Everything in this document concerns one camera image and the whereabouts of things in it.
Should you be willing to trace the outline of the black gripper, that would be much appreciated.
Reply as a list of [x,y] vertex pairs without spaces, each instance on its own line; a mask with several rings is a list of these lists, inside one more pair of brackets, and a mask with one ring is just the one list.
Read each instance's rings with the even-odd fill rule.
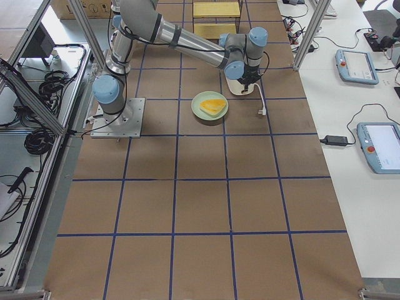
[[249,66],[247,64],[244,65],[244,73],[238,79],[238,81],[243,84],[242,86],[242,93],[248,92],[248,86],[250,84],[256,83],[260,80],[261,74],[259,72],[259,66]]

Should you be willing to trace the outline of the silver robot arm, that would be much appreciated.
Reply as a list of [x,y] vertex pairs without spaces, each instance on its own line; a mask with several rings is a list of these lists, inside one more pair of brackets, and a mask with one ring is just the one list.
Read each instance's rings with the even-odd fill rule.
[[268,42],[263,27],[247,34],[221,34],[215,44],[165,20],[156,10],[157,1],[115,1],[112,6],[117,11],[113,19],[116,36],[104,72],[92,84],[92,94],[102,109],[102,118],[93,128],[103,136],[140,135],[145,100],[129,99],[125,88],[137,42],[167,46],[222,70],[235,95],[252,93],[263,76],[259,66]]

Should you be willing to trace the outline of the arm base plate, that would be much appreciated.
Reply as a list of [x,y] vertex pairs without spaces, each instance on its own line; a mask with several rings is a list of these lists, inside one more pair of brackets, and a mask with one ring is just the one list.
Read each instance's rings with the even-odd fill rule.
[[93,124],[92,138],[140,138],[145,98],[129,98],[122,114],[111,124],[117,115],[111,116],[103,113],[98,104],[97,113],[102,117],[96,118]]

